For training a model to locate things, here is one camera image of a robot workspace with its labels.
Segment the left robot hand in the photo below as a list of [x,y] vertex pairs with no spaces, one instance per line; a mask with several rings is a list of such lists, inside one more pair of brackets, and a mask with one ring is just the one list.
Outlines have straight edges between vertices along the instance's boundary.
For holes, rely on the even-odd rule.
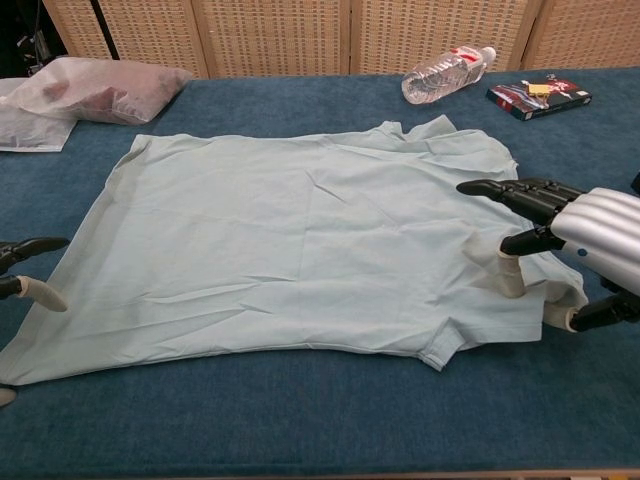
[[17,242],[1,243],[1,299],[10,296],[28,297],[46,309],[64,312],[68,306],[60,294],[47,283],[24,275],[5,276],[15,264],[33,256],[66,247],[70,241],[64,237],[37,237]]

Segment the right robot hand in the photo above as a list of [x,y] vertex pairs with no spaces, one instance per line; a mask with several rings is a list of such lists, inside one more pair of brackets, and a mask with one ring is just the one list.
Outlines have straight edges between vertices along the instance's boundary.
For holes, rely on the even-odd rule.
[[639,321],[638,196],[607,188],[582,191],[543,178],[479,179],[456,190],[500,203],[534,224],[499,244],[497,286],[503,295],[525,293],[522,257],[557,250],[596,272],[612,294],[582,307],[546,304],[545,323],[584,332]]

